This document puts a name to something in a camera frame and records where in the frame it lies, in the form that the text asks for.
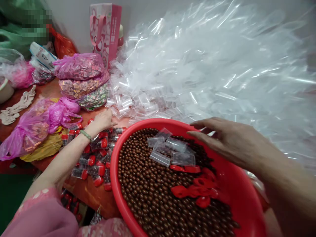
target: wooden table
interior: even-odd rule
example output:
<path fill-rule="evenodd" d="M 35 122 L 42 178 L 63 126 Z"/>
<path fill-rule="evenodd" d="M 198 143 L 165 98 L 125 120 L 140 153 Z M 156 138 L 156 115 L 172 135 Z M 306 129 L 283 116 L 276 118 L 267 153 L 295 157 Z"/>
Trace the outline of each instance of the wooden table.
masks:
<path fill-rule="evenodd" d="M 7 107 L 11 107 L 16 104 L 24 91 L 29 91 L 31 87 L 28 89 L 16 90 L 14 95 L 5 103 L 0 105 L 0 109 L 6 109 Z M 36 96 L 32 102 L 32 104 L 22 110 L 20 112 L 20 116 L 25 113 L 33 104 L 35 104 L 41 98 L 58 98 L 62 95 L 60 94 L 60 89 L 58 85 L 58 79 L 54 79 L 43 86 L 36 86 Z M 84 110 L 80 111 L 80 115 L 83 117 L 82 125 L 85 126 L 87 121 L 90 118 L 94 118 L 96 114 L 100 111 L 104 110 L 105 107 L 101 107 L 98 110 L 87 112 Z M 0 140 L 4 141 L 13 131 L 15 126 L 17 125 L 19 118 L 10 125 L 3 125 L 0 123 Z M 128 118 L 124 118 L 118 122 L 118 126 L 126 127 L 128 124 Z M 50 164 L 53 157 L 47 157 L 40 161 L 34 161 L 32 164 L 37 167 L 39 170 L 44 171 L 46 167 Z M 104 190 L 103 186 L 95 187 L 93 185 L 93 180 L 90 176 L 88 176 L 87 180 L 81 180 L 73 177 L 69 177 L 64 187 L 77 196 L 80 200 L 86 203 L 88 206 L 93 208 L 94 210 L 99 210 L 99 213 L 105 218 L 113 218 L 113 217 L 121 217 L 120 212 L 117 208 L 116 202 L 114 200 L 114 196 L 112 192 L 107 192 Z"/>

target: floor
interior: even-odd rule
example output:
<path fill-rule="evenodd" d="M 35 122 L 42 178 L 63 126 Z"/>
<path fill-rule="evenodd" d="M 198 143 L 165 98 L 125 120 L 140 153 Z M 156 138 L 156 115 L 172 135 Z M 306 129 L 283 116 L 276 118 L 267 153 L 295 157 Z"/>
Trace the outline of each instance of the floor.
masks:
<path fill-rule="evenodd" d="M 33 175 L 0 174 L 0 235 L 12 220 L 32 182 Z"/>

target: pink plastic bag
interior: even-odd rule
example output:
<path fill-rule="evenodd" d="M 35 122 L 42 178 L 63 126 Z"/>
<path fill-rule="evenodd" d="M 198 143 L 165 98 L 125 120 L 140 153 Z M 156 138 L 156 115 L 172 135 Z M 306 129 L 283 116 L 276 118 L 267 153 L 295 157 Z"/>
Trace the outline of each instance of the pink plastic bag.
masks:
<path fill-rule="evenodd" d="M 96 53 L 74 54 L 53 63 L 59 79 L 88 80 L 104 71 L 102 58 Z"/>
<path fill-rule="evenodd" d="M 48 133 L 54 133 L 58 126 L 62 125 L 65 128 L 69 128 L 72 123 L 70 117 L 81 118 L 80 115 L 77 115 L 80 111 L 80 106 L 74 102 L 69 101 L 67 98 L 62 97 L 60 100 L 49 107 L 49 131 Z"/>
<path fill-rule="evenodd" d="M 0 145 L 0 160 L 9 160 L 32 152 L 47 137 L 48 108 L 54 102 L 43 99 L 25 112 L 10 136 Z"/>
<path fill-rule="evenodd" d="M 80 97 L 87 95 L 102 86 L 109 80 L 109 78 L 109 73 L 105 71 L 100 76 L 90 80 L 59 80 L 58 83 L 62 95 L 69 99 L 79 99 Z"/>
<path fill-rule="evenodd" d="M 33 85 L 34 70 L 18 51 L 0 49 L 0 75 L 7 78 L 12 87 L 22 89 Z"/>

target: left hand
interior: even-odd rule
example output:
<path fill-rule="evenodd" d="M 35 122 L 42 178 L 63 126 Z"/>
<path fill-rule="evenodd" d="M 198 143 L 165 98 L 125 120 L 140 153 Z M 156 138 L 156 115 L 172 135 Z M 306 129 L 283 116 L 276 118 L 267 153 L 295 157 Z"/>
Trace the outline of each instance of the left hand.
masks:
<path fill-rule="evenodd" d="M 87 126 L 85 131 L 91 137 L 95 137 L 103 130 L 111 128 L 115 125 L 117 125 L 117 123 L 112 122 L 112 110 L 107 109 L 97 114 L 94 118 L 94 121 Z"/>

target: right hand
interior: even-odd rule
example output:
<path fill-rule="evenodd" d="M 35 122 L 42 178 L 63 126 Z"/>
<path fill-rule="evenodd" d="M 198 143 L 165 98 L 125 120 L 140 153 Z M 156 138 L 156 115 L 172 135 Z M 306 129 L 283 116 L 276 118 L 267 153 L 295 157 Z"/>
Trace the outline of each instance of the right hand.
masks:
<path fill-rule="evenodd" d="M 203 130 L 189 131 L 189 135 L 204 142 L 228 161 L 255 175 L 264 171 L 264 166 L 275 165 L 275 161 L 285 157 L 252 126 L 216 117 L 196 121 L 190 125 Z M 212 137 L 207 135 L 212 131 L 215 131 Z"/>

